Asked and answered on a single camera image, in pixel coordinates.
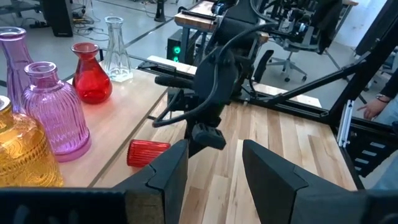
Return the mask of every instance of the person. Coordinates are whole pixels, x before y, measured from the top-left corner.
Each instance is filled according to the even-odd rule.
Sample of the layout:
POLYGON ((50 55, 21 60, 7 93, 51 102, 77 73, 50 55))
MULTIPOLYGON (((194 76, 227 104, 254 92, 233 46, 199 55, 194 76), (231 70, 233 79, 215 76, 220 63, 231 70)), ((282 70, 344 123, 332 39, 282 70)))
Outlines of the person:
MULTIPOLYGON (((363 118, 392 125, 398 121, 398 69, 391 75, 385 87, 376 98, 358 108, 364 110, 363 118)), ((390 166, 376 182, 374 189, 398 189, 398 157, 393 158, 390 166)))

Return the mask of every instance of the green light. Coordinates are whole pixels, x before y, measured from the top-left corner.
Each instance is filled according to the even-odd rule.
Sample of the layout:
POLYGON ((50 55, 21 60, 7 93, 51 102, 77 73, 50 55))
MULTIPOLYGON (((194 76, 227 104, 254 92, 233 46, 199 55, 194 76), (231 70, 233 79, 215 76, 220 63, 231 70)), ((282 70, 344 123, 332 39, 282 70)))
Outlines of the green light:
POLYGON ((176 46, 173 48, 174 53, 179 54, 181 52, 181 47, 176 46))

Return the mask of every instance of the white wall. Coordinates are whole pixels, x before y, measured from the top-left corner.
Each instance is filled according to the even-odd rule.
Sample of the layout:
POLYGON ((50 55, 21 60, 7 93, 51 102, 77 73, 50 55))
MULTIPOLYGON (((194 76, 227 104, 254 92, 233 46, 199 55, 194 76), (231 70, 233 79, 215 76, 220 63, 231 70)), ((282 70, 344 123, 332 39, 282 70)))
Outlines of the white wall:
POLYGON ((387 0, 355 1, 359 4, 352 7, 335 37, 336 42, 348 47, 358 46, 387 0))

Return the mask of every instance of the clear glass vase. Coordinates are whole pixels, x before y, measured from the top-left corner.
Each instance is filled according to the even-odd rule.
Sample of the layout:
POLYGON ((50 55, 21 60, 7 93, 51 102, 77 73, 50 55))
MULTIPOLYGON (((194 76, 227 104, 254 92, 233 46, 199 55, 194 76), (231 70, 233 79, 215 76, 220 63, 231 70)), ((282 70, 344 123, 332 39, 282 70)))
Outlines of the clear glass vase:
POLYGON ((29 85, 24 68, 33 62, 27 51, 25 35, 26 30, 19 27, 0 27, 0 43, 7 60, 7 96, 15 113, 24 113, 21 95, 29 85))
POLYGON ((105 17, 105 22, 108 26, 109 43, 101 65, 112 81, 124 82, 132 78, 132 70, 130 59, 123 43, 123 19, 116 16, 108 16, 105 17))
POLYGON ((62 185, 43 126, 30 116, 13 113, 10 99, 0 96, 0 187, 62 185))
POLYGON ((26 113, 39 120, 59 162, 77 159, 90 148, 81 101, 75 89, 59 80, 52 62, 35 62, 25 68, 30 85, 22 95, 26 113))

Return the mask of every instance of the person's hand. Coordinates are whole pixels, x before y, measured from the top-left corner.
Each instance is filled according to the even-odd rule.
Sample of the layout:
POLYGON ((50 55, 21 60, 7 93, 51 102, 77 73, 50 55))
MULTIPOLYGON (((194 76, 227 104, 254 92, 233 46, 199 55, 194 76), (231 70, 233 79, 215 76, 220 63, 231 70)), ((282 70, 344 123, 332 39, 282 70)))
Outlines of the person's hand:
POLYGON ((372 120, 375 116, 379 115, 380 112, 387 106, 388 103, 381 102, 378 99, 374 99, 364 106, 358 108, 358 111, 365 109, 363 112, 363 118, 372 120))

